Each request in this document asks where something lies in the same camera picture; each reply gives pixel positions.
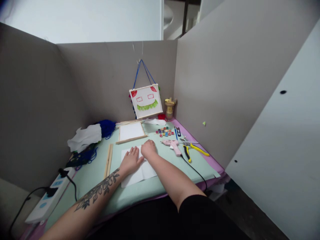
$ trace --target hand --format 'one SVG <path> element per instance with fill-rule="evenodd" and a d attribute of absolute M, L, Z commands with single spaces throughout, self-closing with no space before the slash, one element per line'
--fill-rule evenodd
<path fill-rule="evenodd" d="M 148 139 L 141 146 L 141 153 L 146 159 L 150 158 L 154 154 L 157 154 L 156 145 L 154 144 L 154 141 Z"/>
<path fill-rule="evenodd" d="M 123 170 L 126 174 L 134 173 L 141 165 L 144 157 L 139 158 L 139 148 L 136 146 L 131 147 L 130 152 L 126 152 L 122 163 L 120 164 L 120 169 Z"/>

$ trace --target floor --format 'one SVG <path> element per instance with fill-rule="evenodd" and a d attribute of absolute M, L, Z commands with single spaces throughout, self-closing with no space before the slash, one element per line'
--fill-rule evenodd
<path fill-rule="evenodd" d="M 288 240 L 286 235 L 240 188 L 229 190 L 215 203 L 252 240 Z"/>

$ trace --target white board with face drawing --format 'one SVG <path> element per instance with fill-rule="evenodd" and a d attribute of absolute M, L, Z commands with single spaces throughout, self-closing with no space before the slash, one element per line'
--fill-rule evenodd
<path fill-rule="evenodd" d="M 158 84 L 129 90 L 137 119 L 162 113 Z"/>

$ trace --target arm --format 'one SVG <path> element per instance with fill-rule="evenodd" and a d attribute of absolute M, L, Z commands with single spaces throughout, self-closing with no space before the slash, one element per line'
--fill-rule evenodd
<path fill-rule="evenodd" d="M 144 157 L 139 148 L 127 152 L 120 167 L 80 198 L 41 239 L 84 239 L 121 181 L 135 172 Z"/>
<path fill-rule="evenodd" d="M 156 146 L 152 140 L 148 140 L 141 146 L 141 153 L 156 171 L 169 197 L 177 206 L 178 211 L 181 203 L 187 197 L 191 195 L 205 196 L 187 175 L 157 154 Z"/>

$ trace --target pink glue gun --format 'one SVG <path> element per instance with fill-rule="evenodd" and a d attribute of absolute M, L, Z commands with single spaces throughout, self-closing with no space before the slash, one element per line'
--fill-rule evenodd
<path fill-rule="evenodd" d="M 173 141 L 173 140 L 163 140 L 161 141 L 164 145 L 166 146 L 170 146 L 170 148 L 172 147 L 174 152 L 176 153 L 176 156 L 177 157 L 180 157 L 181 156 L 181 152 L 178 148 L 178 145 L 179 145 L 179 142 L 178 141 Z"/>

